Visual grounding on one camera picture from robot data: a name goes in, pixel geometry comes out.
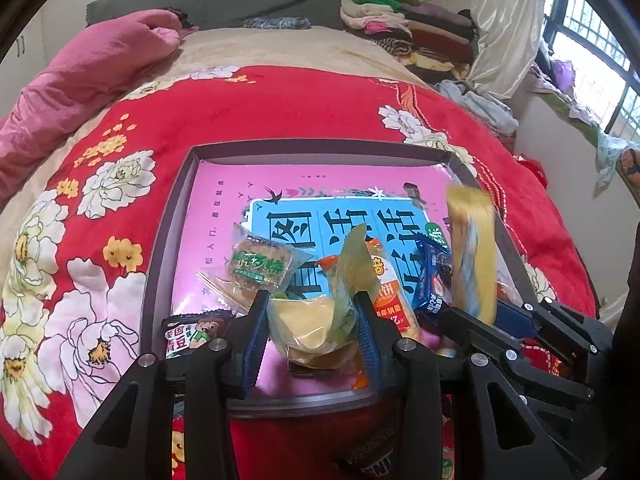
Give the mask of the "orange rice cracker pack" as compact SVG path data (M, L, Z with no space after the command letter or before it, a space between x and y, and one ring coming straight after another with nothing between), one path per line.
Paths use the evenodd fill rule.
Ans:
M419 323L406 299L398 274L390 263L390 258L388 258L383 244L378 238L372 238L372 240L366 241L366 245L372 260L374 273L380 282L378 296L373 301L376 315L379 318L387 318L393 321L399 330L400 336L421 342ZM333 286L333 274L335 274L337 263L338 255L326 256L317 260L316 263L320 270L326 274L331 286ZM358 366L358 373L352 383L352 390L359 390L366 388L369 385L369 381L364 374L361 354L357 356L355 362Z

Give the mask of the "blue Oreo pack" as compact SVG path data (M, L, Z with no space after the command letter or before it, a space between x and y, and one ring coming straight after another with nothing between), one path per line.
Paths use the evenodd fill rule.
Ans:
M416 254L420 263L418 284L411 305L416 312L437 314L450 294L451 252L437 240L416 234Z

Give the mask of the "green pale pastry pack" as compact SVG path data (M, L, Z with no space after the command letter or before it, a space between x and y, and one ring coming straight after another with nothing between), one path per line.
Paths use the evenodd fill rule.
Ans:
M288 362L312 370L338 370L356 356L359 313L354 297L364 292L373 300L380 291L366 236L363 223L355 226L339 254L318 261L329 282L326 294L304 300L271 297L270 338Z

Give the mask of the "yellow Alpenliebe candy pack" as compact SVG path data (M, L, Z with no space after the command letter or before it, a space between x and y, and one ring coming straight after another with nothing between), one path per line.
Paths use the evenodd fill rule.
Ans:
M454 305L486 325L497 315L495 211L490 196L478 188L447 188Z

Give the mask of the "green pea snack pack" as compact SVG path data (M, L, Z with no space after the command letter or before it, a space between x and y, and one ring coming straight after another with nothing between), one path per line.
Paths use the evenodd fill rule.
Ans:
M224 309L165 318L162 324L166 342L165 358L187 356L212 339L221 338L234 318L231 311Z

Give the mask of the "clear crispy cake pack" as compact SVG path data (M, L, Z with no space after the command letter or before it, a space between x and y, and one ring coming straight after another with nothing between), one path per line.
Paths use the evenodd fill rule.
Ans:
M201 268L196 277L236 314L247 314L261 290L285 292L295 272L312 257L292 245L250 232L239 223L233 225L231 240L224 264Z

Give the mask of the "Snickers bar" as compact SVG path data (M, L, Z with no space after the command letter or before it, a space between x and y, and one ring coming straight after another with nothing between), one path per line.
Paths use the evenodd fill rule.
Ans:
M352 479L391 479L394 444L393 428L379 429L338 456L336 466Z

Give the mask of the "small dark chocolate pack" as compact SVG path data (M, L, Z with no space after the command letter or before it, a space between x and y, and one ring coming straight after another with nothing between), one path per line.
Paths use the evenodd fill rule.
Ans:
M288 374L300 379L325 378L336 375L337 370L334 370L334 368L310 367L294 361L288 361Z

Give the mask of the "red plastic bag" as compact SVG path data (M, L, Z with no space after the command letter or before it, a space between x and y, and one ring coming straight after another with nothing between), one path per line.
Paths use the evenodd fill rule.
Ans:
M514 159L519 165L530 171L545 190L548 188L548 178L540 162L537 162L535 159L527 158L521 154L515 155Z

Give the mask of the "pink Chinese workbook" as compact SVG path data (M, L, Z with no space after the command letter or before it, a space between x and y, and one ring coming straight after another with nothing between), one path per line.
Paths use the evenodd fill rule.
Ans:
M175 314L221 303L196 277L222 266L232 230L292 245L314 258L341 251L353 226L378 238L407 299L418 282L415 232L447 227L446 188L454 174L435 166L229 165L199 162L181 234L172 289Z

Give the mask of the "grey clothes pile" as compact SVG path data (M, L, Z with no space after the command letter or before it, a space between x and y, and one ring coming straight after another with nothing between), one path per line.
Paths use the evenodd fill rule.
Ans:
M518 120L512 110L492 96L480 96L462 81L443 80L436 84L441 95L454 101L495 133L514 136Z

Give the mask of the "red floral blanket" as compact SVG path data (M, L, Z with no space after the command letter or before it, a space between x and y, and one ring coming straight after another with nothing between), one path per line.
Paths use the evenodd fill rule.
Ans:
M137 350L144 276L170 189L195 145L346 139L441 148L487 191L540 298L596 300L559 211L533 173L465 110L399 80L248 66L137 90L82 126L2 217L1 435L50 479Z

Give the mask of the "clothes on window sill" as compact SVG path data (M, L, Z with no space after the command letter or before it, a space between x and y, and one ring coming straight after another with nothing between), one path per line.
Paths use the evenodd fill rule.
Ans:
M602 126L597 114L582 106L573 96L576 73L571 62L551 60L550 76L537 62L529 67L524 86L530 93L542 96L552 110L578 129L596 150L598 173L594 192L602 193L615 176L623 180L636 202L639 201L639 97L623 99L611 128Z

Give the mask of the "window with bars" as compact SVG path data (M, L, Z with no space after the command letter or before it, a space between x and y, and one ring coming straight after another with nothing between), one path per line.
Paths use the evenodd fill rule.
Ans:
M573 64L578 103L611 128L623 99L639 96L639 74L605 21L586 0L546 0L544 41L552 60Z

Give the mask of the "folded clothes stack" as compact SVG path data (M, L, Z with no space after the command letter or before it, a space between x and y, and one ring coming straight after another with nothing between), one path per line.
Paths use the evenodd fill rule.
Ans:
M341 0L348 32L377 44L428 84L465 80L480 33L471 11L422 0Z

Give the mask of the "cream satin curtain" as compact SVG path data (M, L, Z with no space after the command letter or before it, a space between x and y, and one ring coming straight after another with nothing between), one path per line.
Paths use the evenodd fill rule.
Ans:
M469 81L480 94L512 98L536 58L546 0L472 0L480 29Z

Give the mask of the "pink quilt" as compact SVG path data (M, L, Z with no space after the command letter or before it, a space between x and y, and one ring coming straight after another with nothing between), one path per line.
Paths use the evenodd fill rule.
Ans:
M70 40L1 118L2 200L111 99L170 58L182 31L175 12L152 9L96 23Z

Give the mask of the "patterned small pillow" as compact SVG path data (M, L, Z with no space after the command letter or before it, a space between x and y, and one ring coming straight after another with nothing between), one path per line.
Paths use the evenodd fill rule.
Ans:
M309 18L284 16L283 18L248 18L243 23L244 28L265 30L305 30L311 28Z

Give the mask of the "white wardrobe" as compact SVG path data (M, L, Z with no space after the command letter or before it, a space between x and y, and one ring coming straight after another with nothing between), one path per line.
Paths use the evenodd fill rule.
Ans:
M0 70L0 114L9 114L21 90L47 66L42 16L29 21L3 58Z

